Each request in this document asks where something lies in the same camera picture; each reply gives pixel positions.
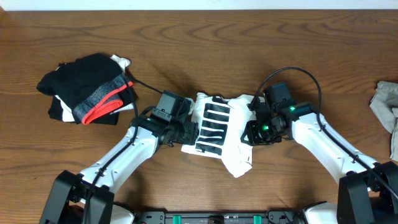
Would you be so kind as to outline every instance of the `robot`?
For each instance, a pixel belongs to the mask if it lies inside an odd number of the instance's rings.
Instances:
[[[283,68],[273,74],[286,69],[307,72]],[[271,209],[265,213],[134,213],[115,204],[120,186],[161,145],[193,145],[198,137],[198,124],[187,120],[193,100],[164,91],[158,105],[136,116],[126,135],[103,158],[79,174],[65,170],[55,179],[39,223],[398,223],[398,167],[393,162],[380,164],[363,154],[329,125],[320,114],[322,94],[313,79],[320,93],[318,109],[309,102],[297,104],[285,83],[266,88],[264,100],[260,100],[264,81],[248,105],[256,112],[256,120],[247,123],[241,141],[257,146],[284,138],[303,145],[338,183],[337,205],[320,202],[300,210]],[[369,198],[369,191],[379,192],[379,196]],[[84,211],[69,206],[69,202],[86,203]]]

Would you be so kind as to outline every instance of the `white wall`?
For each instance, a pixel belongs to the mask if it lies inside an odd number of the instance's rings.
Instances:
[[[0,0],[5,11],[398,9],[398,0]]]

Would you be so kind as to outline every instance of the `gray cloth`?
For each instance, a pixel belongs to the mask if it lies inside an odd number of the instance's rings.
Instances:
[[[398,84],[379,82],[369,106],[384,128],[392,134],[390,158],[398,161]]]

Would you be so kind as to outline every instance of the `red stripe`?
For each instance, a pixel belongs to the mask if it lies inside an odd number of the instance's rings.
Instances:
[[[104,104],[104,102],[109,99],[111,96],[123,91],[127,88],[127,85],[121,86],[110,93],[108,93],[97,105],[95,105],[83,118],[81,121],[83,124],[90,124],[95,119],[100,116],[106,115],[123,105],[122,100],[112,100]]]

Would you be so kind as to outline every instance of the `wooden surface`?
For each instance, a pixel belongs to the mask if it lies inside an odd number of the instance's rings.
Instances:
[[[379,80],[398,82],[396,11],[2,12],[0,15],[0,223],[37,223],[56,176],[105,155],[124,136],[117,126],[52,120],[51,97],[35,87],[59,62],[95,52],[132,60],[136,78],[195,98],[253,94],[274,70],[311,71],[322,113],[358,149],[389,160],[390,134],[369,109]],[[285,72],[297,101],[317,98],[311,79]],[[159,95],[136,85],[139,110]],[[265,210],[336,202],[338,186],[302,146],[253,149],[253,168],[235,179],[217,159],[162,147],[116,199],[132,208]]]

